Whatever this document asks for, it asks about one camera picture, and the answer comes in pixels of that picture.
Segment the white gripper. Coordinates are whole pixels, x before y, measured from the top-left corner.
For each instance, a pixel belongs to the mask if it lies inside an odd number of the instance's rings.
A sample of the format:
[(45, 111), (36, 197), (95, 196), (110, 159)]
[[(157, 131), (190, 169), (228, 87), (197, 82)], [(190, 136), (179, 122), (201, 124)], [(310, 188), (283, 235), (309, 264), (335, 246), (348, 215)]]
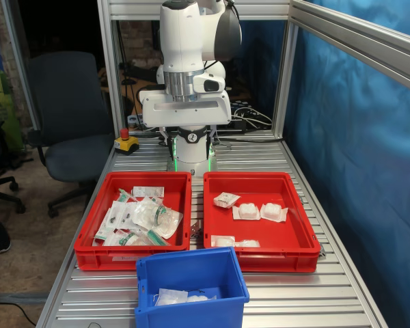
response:
[(209, 73), (165, 73), (164, 80), (163, 90), (139, 93), (143, 123), (150, 128), (159, 127), (171, 161), (175, 159), (176, 134), (166, 127), (210, 125), (206, 138), (206, 154), (210, 154), (215, 125), (231, 119), (225, 79)]

